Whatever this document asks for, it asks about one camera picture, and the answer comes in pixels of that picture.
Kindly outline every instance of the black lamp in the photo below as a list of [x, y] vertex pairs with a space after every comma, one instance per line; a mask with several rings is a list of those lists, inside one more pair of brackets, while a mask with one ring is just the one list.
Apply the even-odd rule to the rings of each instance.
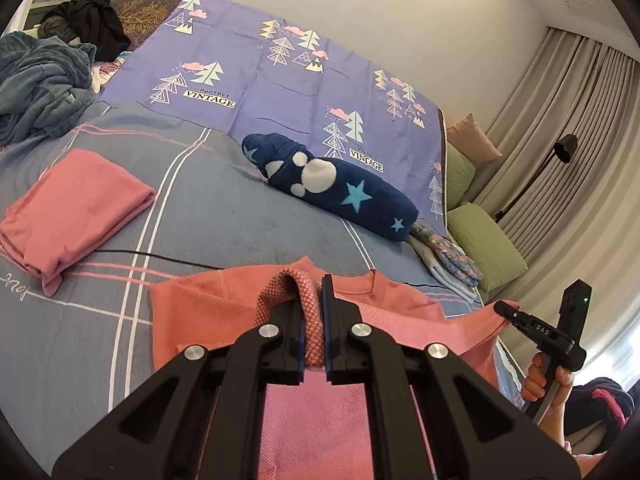
[[544, 160], [544, 162], [540, 164], [540, 167], [536, 170], [536, 173], [534, 173], [533, 176], [529, 179], [529, 181], [527, 182], [527, 185], [522, 188], [522, 191], [518, 193], [516, 198], [514, 198], [513, 200], [511, 200], [511, 202], [509, 202], [509, 205], [507, 207], [505, 207], [504, 209], [501, 209], [495, 214], [494, 220], [496, 222], [500, 221], [502, 217], [505, 216], [511, 210], [511, 208], [515, 205], [515, 203], [518, 200], [520, 200], [522, 196], [527, 192], [527, 189], [529, 189], [532, 186], [532, 184], [536, 181], [536, 179], [542, 174], [542, 172], [545, 171], [545, 168], [553, 160], [554, 155], [560, 159], [560, 162], [564, 164], [568, 164], [569, 162], [571, 162], [571, 158], [572, 156], [574, 156], [575, 150], [577, 148], [578, 148], [578, 137], [576, 137], [574, 134], [567, 134], [562, 139], [558, 140], [554, 144], [551, 152], [546, 156], [546, 159]]

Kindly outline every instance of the curtain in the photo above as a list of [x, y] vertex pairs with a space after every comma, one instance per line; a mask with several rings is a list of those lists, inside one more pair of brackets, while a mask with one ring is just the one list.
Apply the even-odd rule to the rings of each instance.
[[[529, 270], [501, 298], [556, 323], [565, 287], [593, 287], [582, 346], [583, 383], [640, 377], [640, 70], [596, 41], [550, 30], [492, 127], [506, 160], [477, 202], [489, 213], [526, 182], [558, 137], [574, 133], [570, 164], [552, 163], [500, 222]], [[514, 329], [503, 337], [526, 368], [533, 345]]]
[[581, 207], [620, 135], [636, 64], [621, 52], [551, 28], [488, 137], [504, 155], [475, 202], [494, 215], [517, 195], [565, 134], [578, 138], [569, 164], [553, 158], [498, 223], [532, 264]]

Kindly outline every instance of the gray curtain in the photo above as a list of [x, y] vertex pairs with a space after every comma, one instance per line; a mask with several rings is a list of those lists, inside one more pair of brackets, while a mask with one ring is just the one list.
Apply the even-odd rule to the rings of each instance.
[[491, 215], [517, 195], [556, 140], [565, 134], [578, 138], [571, 163], [554, 158], [499, 222], [529, 265], [566, 228], [606, 168], [620, 141], [634, 70], [636, 63], [621, 52], [550, 28], [487, 133], [503, 158], [499, 168], [494, 164], [479, 174], [487, 184], [474, 202]]

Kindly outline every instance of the metal screw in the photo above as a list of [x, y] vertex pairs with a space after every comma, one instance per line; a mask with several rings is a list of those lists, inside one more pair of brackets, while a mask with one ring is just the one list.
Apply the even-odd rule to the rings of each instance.
[[267, 323], [258, 329], [258, 334], [262, 337], [276, 337], [280, 333], [280, 329], [274, 324]]
[[366, 323], [356, 323], [351, 327], [351, 333], [357, 337], [366, 337], [371, 335], [373, 329]]
[[204, 348], [200, 345], [191, 345], [185, 349], [184, 356], [189, 361], [197, 361], [204, 357]]
[[449, 355], [449, 349], [442, 343], [433, 343], [427, 348], [427, 352], [434, 359], [444, 359]]

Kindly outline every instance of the lamp shade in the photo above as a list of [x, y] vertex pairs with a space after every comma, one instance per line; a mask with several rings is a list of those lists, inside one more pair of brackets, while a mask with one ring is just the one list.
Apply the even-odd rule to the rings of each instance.
[[578, 137], [574, 134], [567, 134], [554, 144], [554, 153], [565, 164], [571, 162], [575, 150], [578, 148]]

